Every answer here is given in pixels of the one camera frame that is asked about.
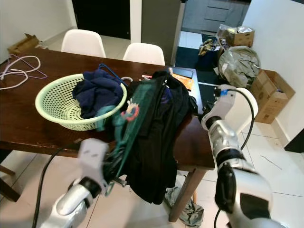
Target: laundry basket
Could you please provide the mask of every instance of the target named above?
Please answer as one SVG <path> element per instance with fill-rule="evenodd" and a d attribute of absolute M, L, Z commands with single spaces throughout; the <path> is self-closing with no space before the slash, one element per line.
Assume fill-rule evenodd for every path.
<path fill-rule="evenodd" d="M 87 131 L 95 129 L 97 121 L 113 115 L 125 103 L 127 90 L 121 83 L 123 97 L 118 106 L 98 117 L 90 119 L 81 118 L 81 109 L 78 101 L 72 98 L 72 91 L 76 84 L 83 79 L 82 74 L 70 75 L 55 80 L 42 88 L 35 100 L 38 113 L 47 120 L 58 123 L 68 129 Z"/>

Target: plastic bag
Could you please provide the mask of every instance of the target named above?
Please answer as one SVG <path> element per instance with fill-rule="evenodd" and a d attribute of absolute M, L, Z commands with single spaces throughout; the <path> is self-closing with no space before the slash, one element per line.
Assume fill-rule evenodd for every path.
<path fill-rule="evenodd" d="M 260 60 L 257 53 L 247 46 L 231 47 L 218 61 L 220 76 L 232 86 L 250 89 L 259 73 Z"/>

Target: wooden table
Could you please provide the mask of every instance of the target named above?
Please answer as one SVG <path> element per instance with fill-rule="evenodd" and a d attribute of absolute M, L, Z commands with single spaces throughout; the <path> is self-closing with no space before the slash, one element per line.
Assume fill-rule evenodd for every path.
<path fill-rule="evenodd" d="M 116 59 L 76 55 L 51 50 L 32 49 L 24 55 L 37 56 L 41 61 L 40 70 L 48 75 L 46 79 L 30 78 L 21 86 L 0 90 L 0 149 L 21 150 L 36 153 L 52 154 L 57 149 L 81 138 L 98 138 L 114 146 L 113 134 L 104 131 L 72 131 L 57 123 L 50 122 L 38 114 L 35 108 L 37 93 L 48 83 L 67 75 L 94 71 L 99 63 L 108 65 L 119 77 L 129 76 L 134 80 L 141 75 L 152 75 L 155 71 L 166 69 L 165 66 L 135 63 Z M 34 66 L 34 59 L 29 61 Z M 26 70 L 27 66 L 18 62 L 15 69 Z M 201 105 L 200 91 L 196 71 L 193 70 L 194 88 L 191 95 Z M 21 76 L 10 75 L 0 87 L 15 85 Z M 189 171 L 180 194 L 172 208 L 169 221 L 176 221 L 186 203 L 203 178 L 206 170 L 214 169 L 208 134 L 196 117 L 189 117 L 183 122 L 174 146 L 174 157 L 178 169 Z M 76 157 L 78 148 L 65 149 L 60 155 Z"/>

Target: crumpled bag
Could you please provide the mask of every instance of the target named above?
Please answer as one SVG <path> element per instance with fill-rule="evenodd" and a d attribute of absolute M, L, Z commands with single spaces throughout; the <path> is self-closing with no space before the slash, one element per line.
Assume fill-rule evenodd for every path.
<path fill-rule="evenodd" d="M 232 86 L 250 89 L 260 71 L 257 53 L 247 46 L 231 47 L 218 61 L 220 76 Z"/>
<path fill-rule="evenodd" d="M 167 193 L 165 194 L 165 202 L 169 205 L 169 207 L 173 207 L 180 190 L 181 188 L 178 186 L 167 190 Z M 186 208 L 180 215 L 180 220 L 189 227 L 199 228 L 203 222 L 203 213 L 203 207 L 195 204 L 192 199 L 190 199 L 186 205 Z"/>

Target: blue clothing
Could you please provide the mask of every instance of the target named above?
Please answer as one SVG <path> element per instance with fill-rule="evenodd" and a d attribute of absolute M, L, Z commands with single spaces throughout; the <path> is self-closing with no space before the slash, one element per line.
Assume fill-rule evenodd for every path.
<path fill-rule="evenodd" d="M 124 92 L 117 78 L 101 69 L 83 75 L 85 79 L 78 82 L 72 92 L 79 102 L 82 118 L 95 117 L 100 108 L 120 103 Z"/>

